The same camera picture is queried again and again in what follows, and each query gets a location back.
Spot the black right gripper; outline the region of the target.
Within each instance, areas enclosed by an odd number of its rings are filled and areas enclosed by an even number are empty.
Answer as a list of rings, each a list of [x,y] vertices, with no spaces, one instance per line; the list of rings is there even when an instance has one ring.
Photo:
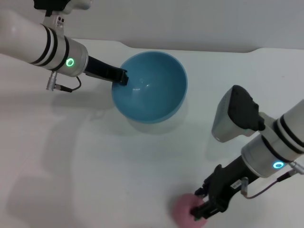
[[[210,218],[213,213],[226,211],[232,197],[241,189],[240,187],[232,187],[232,185],[243,177],[247,177],[249,183],[256,180],[256,175],[245,165],[241,156],[224,168],[218,165],[209,181],[209,200],[193,207],[190,214],[195,218]],[[200,187],[194,195],[206,196],[207,189]]]

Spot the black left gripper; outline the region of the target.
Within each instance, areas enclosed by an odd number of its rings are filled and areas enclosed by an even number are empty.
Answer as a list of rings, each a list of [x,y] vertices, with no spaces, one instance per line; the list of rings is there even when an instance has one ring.
[[[129,77],[127,70],[111,66],[98,59],[88,56],[85,74],[90,77],[127,85]]]

